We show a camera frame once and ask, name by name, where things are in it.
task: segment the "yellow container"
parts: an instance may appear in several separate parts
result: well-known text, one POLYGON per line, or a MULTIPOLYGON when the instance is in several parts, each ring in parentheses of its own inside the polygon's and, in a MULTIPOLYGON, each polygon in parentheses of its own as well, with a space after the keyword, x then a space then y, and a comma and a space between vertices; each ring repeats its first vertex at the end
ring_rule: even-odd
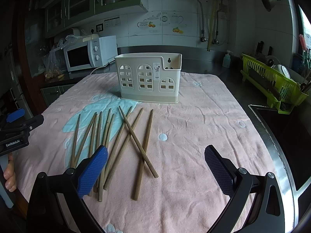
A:
POLYGON ((299 83, 294 82, 292 79, 288 79, 278 71, 253 57, 245 54, 242 54, 242 56, 243 70, 241 70, 241 73, 243 74, 243 81, 247 79, 254 84, 254 86, 256 86, 256 88, 258 88, 267 97, 268 106, 271 108, 273 106, 276 107, 280 114, 290 114, 295 106, 300 105, 309 96, 308 93, 305 94, 301 92, 299 83), (278 101, 270 91, 263 88, 249 76, 248 73, 250 67, 271 82, 277 92, 281 95, 280 101, 278 101), (291 107, 286 110, 281 110, 281 102, 291 104, 291 107))

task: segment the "silver screw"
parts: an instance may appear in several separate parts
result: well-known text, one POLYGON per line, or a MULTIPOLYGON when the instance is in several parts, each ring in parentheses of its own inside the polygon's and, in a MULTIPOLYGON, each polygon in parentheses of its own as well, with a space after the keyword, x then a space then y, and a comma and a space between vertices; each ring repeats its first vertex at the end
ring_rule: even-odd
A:
POLYGON ((74 168, 68 168, 67 170, 66 170, 66 174, 68 174, 68 175, 71 175, 71 174, 73 174, 75 172, 75 169, 74 168))
POLYGON ((41 179, 41 178, 43 178, 43 177, 44 177, 44 175, 45 175, 45 173, 44 173, 44 172, 40 172, 40 173, 38 173, 38 176, 37 176, 37 177, 41 179))
POLYGON ((269 173, 268 173, 268 177, 271 178, 271 179, 273 179, 273 178, 274 178, 274 174, 271 173, 271 172, 269 172, 269 173))
POLYGON ((247 173, 247 170, 243 167, 239 168, 238 171, 241 173, 241 174, 246 174, 247 173))

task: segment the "microwave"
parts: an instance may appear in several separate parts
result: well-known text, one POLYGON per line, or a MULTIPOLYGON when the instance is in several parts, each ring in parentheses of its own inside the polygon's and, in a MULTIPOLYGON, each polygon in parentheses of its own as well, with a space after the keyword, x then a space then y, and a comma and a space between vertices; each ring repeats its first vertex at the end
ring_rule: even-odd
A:
POLYGON ((105 67, 118 55, 116 36, 99 37, 64 48, 69 72, 105 67))

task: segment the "finger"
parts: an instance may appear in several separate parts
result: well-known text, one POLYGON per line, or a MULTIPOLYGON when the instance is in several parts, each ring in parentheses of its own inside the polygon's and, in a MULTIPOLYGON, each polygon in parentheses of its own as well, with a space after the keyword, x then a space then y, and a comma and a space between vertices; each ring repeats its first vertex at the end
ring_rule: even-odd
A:
POLYGON ((13 173, 13 176, 10 177, 6 183, 5 183, 5 188, 7 190, 11 189, 13 187, 13 185, 15 184, 15 173, 13 173))
POLYGON ((9 160, 7 168, 4 170, 3 176, 6 180, 13 176, 14 173, 14 164, 12 160, 9 160))
POLYGON ((9 189, 9 192, 14 192, 16 190, 16 181, 14 185, 9 189))
POLYGON ((14 156, 13 156, 13 153, 12 153, 12 152, 10 152, 10 153, 8 154, 8 156, 9 156, 9 160, 13 160, 13 159, 14 159, 14 156))

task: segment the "soap pump bottle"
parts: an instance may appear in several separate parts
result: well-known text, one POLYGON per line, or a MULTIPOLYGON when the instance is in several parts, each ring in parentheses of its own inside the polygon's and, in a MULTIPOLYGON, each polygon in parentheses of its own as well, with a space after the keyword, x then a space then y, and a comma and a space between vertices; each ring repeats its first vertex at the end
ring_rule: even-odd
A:
POLYGON ((224 60, 222 62, 222 66, 229 68, 230 67, 230 62, 231 62, 231 57, 230 57, 231 51, 227 50, 227 54, 224 56, 224 60))

